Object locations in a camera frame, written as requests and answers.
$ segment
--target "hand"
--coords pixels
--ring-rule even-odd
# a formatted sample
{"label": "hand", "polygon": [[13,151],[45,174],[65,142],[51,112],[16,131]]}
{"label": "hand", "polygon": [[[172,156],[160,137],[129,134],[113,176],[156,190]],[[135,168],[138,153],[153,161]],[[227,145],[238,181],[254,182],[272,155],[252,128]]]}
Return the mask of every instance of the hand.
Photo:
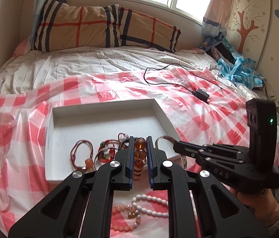
{"label": "hand", "polygon": [[254,209],[254,215],[266,227],[274,225],[279,220],[279,203],[274,198],[271,189],[265,189],[263,194],[244,194],[230,188],[241,203]]}

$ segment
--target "pillowcase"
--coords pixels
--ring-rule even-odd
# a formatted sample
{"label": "pillowcase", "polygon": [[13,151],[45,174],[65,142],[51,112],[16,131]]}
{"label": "pillowcase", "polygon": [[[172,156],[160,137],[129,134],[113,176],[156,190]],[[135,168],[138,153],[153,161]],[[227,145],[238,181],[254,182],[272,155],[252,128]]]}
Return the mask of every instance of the pillowcase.
{"label": "pillowcase", "polygon": [[181,31],[155,17],[123,7],[118,8],[122,46],[154,47],[175,52]]}
{"label": "pillowcase", "polygon": [[69,6],[47,0],[39,16],[34,49],[52,52],[74,47],[119,47],[118,5]]}

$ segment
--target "white box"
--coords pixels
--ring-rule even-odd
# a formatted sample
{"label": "white box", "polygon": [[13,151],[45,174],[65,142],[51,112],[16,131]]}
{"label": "white box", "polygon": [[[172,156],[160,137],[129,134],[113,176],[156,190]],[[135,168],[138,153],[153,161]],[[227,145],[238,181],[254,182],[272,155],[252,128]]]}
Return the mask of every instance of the white box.
{"label": "white box", "polygon": [[[59,183],[74,171],[70,151],[78,140],[89,140],[96,156],[100,143],[117,139],[118,133],[147,138],[153,141],[163,135],[180,140],[178,133],[163,110],[154,99],[113,101],[52,108],[47,128],[45,175],[51,183]],[[172,144],[164,139],[159,149],[166,152],[169,160],[180,155],[172,149]],[[76,165],[84,166],[89,158],[87,145],[79,146]]]}

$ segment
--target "jewelry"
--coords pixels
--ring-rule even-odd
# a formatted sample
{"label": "jewelry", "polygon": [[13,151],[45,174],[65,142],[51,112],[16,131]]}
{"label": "jewelry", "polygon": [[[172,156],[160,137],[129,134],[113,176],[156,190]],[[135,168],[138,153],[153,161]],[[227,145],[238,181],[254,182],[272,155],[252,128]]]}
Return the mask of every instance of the jewelry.
{"label": "jewelry", "polygon": [[[118,139],[117,140],[105,140],[103,142],[101,142],[100,147],[98,149],[98,155],[96,156],[98,158],[99,161],[101,161],[102,163],[108,163],[111,162],[112,160],[114,160],[115,158],[115,151],[118,149],[115,148],[115,144],[121,145],[121,143],[128,138],[128,135],[126,133],[122,133],[120,132],[118,134]],[[104,150],[108,150],[109,149],[109,156],[107,154],[105,154],[103,151]]]}
{"label": "jewelry", "polygon": [[[155,147],[156,147],[157,149],[158,149],[158,141],[159,141],[159,139],[168,140],[168,141],[170,141],[172,144],[175,144],[175,142],[177,142],[177,140],[175,140],[173,137],[170,137],[170,136],[167,136],[167,135],[161,136],[161,137],[159,137],[159,138],[155,141]],[[186,170],[186,169],[187,169],[187,165],[188,165],[188,163],[187,163],[187,157],[184,156],[184,155],[181,155],[181,160],[182,160],[182,162],[183,162],[183,169]]]}
{"label": "jewelry", "polygon": [[146,194],[137,194],[133,199],[132,199],[132,206],[135,207],[139,212],[142,212],[147,215],[152,215],[156,217],[168,217],[168,213],[162,213],[162,212],[156,212],[156,211],[151,211],[149,209],[146,209],[144,207],[141,207],[137,205],[137,200],[148,200],[148,201],[154,201],[157,203],[161,203],[165,206],[168,206],[168,201],[163,200],[162,198],[157,198],[155,196],[150,196]]}
{"label": "jewelry", "polygon": [[144,170],[144,162],[146,159],[146,140],[143,138],[138,138],[134,144],[134,170],[133,170],[133,180],[138,181]]}
{"label": "jewelry", "polygon": [[[86,159],[85,160],[85,164],[86,166],[76,166],[75,164],[75,161],[76,161],[76,153],[77,153],[77,150],[78,150],[78,147],[81,145],[81,144],[87,144],[90,146],[91,148],[91,153],[90,153],[90,158]],[[90,141],[88,140],[79,140],[72,148],[71,152],[70,152],[70,158],[71,158],[71,164],[72,166],[74,167],[75,170],[77,171],[85,171],[85,172],[93,172],[95,171],[95,168],[94,168],[94,163],[92,161],[92,157],[93,157],[93,145]]]}
{"label": "jewelry", "polygon": [[112,213],[115,214],[116,212],[120,212],[123,210],[130,210],[128,212],[128,218],[136,218],[135,223],[126,227],[122,226],[117,226],[117,225],[112,225],[110,226],[111,229],[115,231],[120,231],[120,232],[128,232],[134,230],[134,228],[137,228],[141,222],[141,216],[138,210],[136,210],[135,207],[130,206],[130,205],[121,205],[121,206],[114,206],[112,207]]}

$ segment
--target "pink blanket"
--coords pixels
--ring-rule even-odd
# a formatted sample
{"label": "pink blanket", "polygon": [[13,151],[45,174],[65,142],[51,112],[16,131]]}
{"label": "pink blanket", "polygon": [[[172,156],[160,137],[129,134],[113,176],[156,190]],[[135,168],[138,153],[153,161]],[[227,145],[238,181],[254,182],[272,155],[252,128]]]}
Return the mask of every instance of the pink blanket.
{"label": "pink blanket", "polygon": [[[22,95],[0,95],[0,229],[7,234],[11,226],[49,191],[45,180],[46,119],[52,107],[113,100],[155,98],[181,139],[195,144],[225,143],[249,145],[245,100],[215,78],[208,69],[193,71],[203,80],[174,67],[170,71],[149,72],[151,82],[180,83],[193,90],[203,88],[210,94],[205,104],[178,86],[148,86],[143,71],[95,74],[59,80]],[[279,162],[279,141],[276,163]],[[200,167],[188,159],[188,170]],[[153,192],[144,177],[135,190],[117,196],[114,204],[129,204],[134,193],[149,193],[167,199],[167,192]],[[146,208],[158,206],[148,203]],[[117,214],[112,224],[131,224],[126,215]],[[143,216],[141,225],[131,233],[112,231],[111,236],[140,236],[143,232],[159,237],[168,233],[168,220]]]}

